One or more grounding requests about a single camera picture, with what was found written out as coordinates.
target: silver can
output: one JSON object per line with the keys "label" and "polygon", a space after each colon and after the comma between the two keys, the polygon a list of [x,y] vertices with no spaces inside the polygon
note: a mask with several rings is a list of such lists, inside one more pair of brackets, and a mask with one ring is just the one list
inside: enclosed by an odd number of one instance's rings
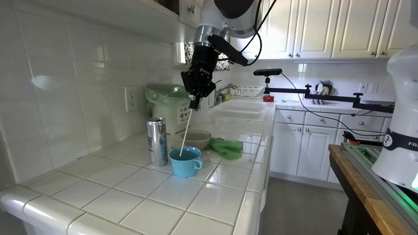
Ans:
{"label": "silver can", "polygon": [[151,165],[154,167],[167,165],[166,120],[162,117],[150,118],[147,121],[147,128]]}

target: floor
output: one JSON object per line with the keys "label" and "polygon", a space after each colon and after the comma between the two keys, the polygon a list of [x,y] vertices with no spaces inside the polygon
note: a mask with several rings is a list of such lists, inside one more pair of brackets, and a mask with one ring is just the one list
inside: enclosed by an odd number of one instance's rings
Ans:
{"label": "floor", "polygon": [[270,178],[260,235],[336,235],[344,192]]}

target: electrical outlet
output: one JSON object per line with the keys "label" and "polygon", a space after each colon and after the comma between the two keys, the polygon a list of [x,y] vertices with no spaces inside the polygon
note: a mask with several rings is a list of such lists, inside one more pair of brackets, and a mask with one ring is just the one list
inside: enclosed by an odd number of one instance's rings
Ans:
{"label": "electrical outlet", "polygon": [[377,93],[377,88],[379,87],[379,83],[371,83],[370,84],[370,93]]}
{"label": "electrical outlet", "polygon": [[367,86],[369,84],[367,82],[361,82],[359,87],[359,92],[366,93],[367,92]]}
{"label": "electrical outlet", "polygon": [[136,87],[125,87],[125,106],[127,112],[138,110]]}

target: cabinet knob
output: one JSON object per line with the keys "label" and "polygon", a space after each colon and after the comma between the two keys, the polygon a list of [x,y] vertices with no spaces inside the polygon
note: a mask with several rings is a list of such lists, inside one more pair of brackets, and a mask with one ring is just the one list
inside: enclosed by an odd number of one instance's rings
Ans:
{"label": "cabinet knob", "polygon": [[192,4],[187,10],[193,15],[196,14],[196,6],[194,4]]}

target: green towel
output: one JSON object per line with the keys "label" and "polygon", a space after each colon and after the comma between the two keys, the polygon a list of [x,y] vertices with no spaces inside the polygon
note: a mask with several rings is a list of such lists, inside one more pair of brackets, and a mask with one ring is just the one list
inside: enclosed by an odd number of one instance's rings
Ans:
{"label": "green towel", "polygon": [[242,146],[242,141],[212,138],[206,149],[226,159],[235,160],[241,158]]}

